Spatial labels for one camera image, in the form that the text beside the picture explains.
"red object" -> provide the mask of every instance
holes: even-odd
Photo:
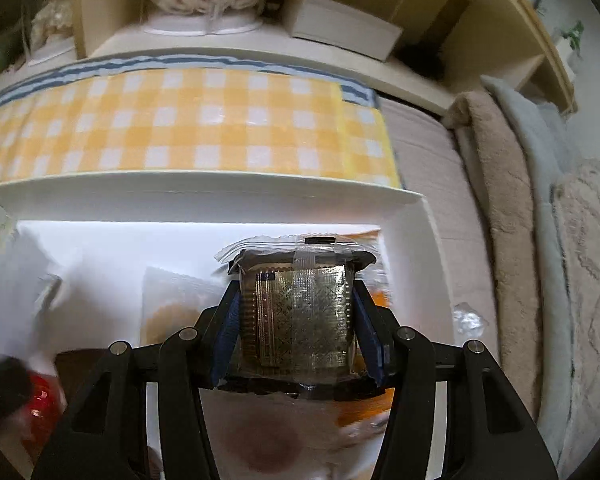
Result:
[[[22,445],[33,463],[36,463],[60,420],[62,410],[58,380],[33,373],[29,374],[29,377],[33,386],[33,396],[24,408],[29,434],[22,438]]]

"blue gripper pad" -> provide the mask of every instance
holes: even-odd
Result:
[[[366,301],[371,302],[369,307],[376,308],[370,296],[366,298]],[[355,289],[353,291],[353,319],[358,345],[362,357],[365,359],[366,371],[369,377],[376,382],[376,386],[382,386],[386,379],[382,344],[366,312],[365,303]]]
[[[218,329],[216,341],[213,346],[213,365],[211,367],[210,378],[214,387],[222,379],[229,368],[231,356],[234,353],[235,343],[238,341],[240,332],[240,289],[236,291],[234,297],[229,300],[230,304],[224,316],[222,325]]]

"gold foil wrapper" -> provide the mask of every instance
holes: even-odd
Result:
[[[262,267],[241,275],[240,337],[249,372],[318,382],[349,373],[353,271]]]

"pastry package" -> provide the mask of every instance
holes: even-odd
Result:
[[[366,249],[340,235],[296,235],[216,254],[240,279],[240,375],[330,384],[355,374],[353,280],[376,260]]]

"green plant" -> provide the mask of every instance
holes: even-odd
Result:
[[[582,33],[584,32],[584,25],[580,20],[577,21],[573,27],[569,30],[562,30],[561,34],[563,38],[567,38],[569,40],[569,44],[571,45],[571,49],[574,52],[580,55],[580,40],[582,39]]]

